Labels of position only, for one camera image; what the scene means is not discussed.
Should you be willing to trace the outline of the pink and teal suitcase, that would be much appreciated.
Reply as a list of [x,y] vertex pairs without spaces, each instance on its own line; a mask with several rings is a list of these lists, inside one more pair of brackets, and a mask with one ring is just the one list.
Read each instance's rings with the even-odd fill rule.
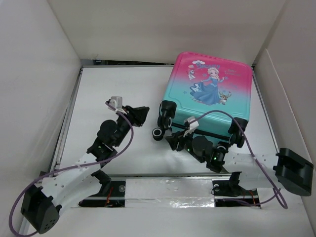
[[250,119],[252,70],[249,65],[193,52],[180,53],[159,106],[152,134],[185,130],[198,119],[195,134],[241,148]]

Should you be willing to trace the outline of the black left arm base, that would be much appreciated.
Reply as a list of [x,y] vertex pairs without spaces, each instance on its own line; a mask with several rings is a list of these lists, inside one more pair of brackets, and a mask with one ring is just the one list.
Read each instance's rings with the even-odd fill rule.
[[125,207],[126,181],[112,181],[105,193],[99,192],[80,201],[80,207],[105,207],[121,208]]

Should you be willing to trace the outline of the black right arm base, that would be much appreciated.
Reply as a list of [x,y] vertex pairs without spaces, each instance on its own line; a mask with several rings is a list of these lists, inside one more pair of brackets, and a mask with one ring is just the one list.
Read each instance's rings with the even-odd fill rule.
[[240,172],[233,172],[228,180],[214,180],[211,194],[215,207],[242,207],[258,204],[257,190],[246,190],[239,185]]

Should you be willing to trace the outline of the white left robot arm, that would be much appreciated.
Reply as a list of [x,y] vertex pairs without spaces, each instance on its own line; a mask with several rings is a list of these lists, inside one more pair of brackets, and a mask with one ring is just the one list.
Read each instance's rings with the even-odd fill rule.
[[52,179],[36,186],[32,182],[22,193],[21,214],[37,234],[45,234],[58,222],[60,216],[72,205],[94,194],[106,195],[110,191],[111,178],[102,170],[110,161],[121,155],[116,150],[134,127],[141,127],[147,118],[149,107],[114,107],[117,120],[101,123],[96,139],[86,153],[72,166],[52,171],[38,178]]

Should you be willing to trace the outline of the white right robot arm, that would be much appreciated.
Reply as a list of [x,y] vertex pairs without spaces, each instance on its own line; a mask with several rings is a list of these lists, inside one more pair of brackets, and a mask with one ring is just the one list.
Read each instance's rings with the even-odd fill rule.
[[312,194],[314,165],[291,149],[281,148],[276,154],[252,156],[230,151],[225,142],[214,145],[205,136],[184,135],[180,131],[165,139],[172,150],[185,150],[215,173],[236,174],[237,177],[228,182],[233,194],[268,187],[285,189],[303,197]]

